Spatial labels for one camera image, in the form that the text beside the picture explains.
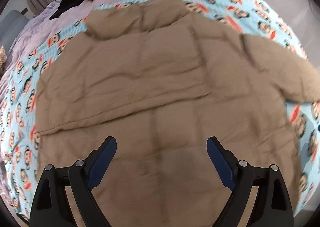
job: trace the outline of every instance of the tiled floor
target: tiled floor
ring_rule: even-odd
[[[320,8],[312,0],[265,0],[287,22],[320,71]]]

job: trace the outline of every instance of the brown jacket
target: brown jacket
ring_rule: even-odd
[[[118,150],[93,190],[111,225],[211,226],[230,195],[206,152],[216,136],[253,166],[277,164],[295,208],[300,161],[284,101],[320,100],[308,61],[182,0],[95,10],[86,25],[37,86],[39,172],[86,158],[111,135]]]

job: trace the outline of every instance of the metal screw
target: metal screw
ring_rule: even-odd
[[[277,165],[271,165],[273,171],[278,171],[279,167]]]
[[[239,161],[239,165],[241,165],[241,166],[245,167],[245,166],[247,166],[247,165],[248,165],[248,163],[247,163],[247,161],[240,160],[240,161]]]
[[[51,170],[51,168],[52,168],[52,165],[51,165],[51,164],[48,164],[48,165],[46,165],[46,166],[44,167],[44,169],[45,169],[46,171]]]
[[[78,160],[76,162],[76,166],[82,166],[84,164],[84,161],[83,160]]]

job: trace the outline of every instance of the blue gripper pad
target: blue gripper pad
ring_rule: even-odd
[[[216,142],[217,144],[215,144],[214,140],[212,140],[211,138],[208,138],[207,140],[208,155],[214,167],[216,168],[223,185],[225,187],[228,187],[231,191],[233,191],[233,189],[236,186],[234,182],[234,173],[222,153],[227,150],[225,150],[222,147],[222,145],[218,142],[218,140]]]
[[[89,178],[87,182],[87,187],[89,190],[92,190],[94,187],[97,187],[105,172],[107,171],[108,166],[111,163],[117,150],[117,142],[114,137],[110,137],[109,142],[103,149],[103,151],[98,156],[97,160],[93,164],[89,172]]]

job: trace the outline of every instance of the wall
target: wall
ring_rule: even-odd
[[[21,12],[25,8],[28,9],[28,12],[25,14],[25,16],[28,19],[31,19],[33,17],[33,13],[28,7],[27,0],[9,0],[7,5],[5,6],[3,12],[0,15],[0,21],[11,11],[11,10],[18,10]]]

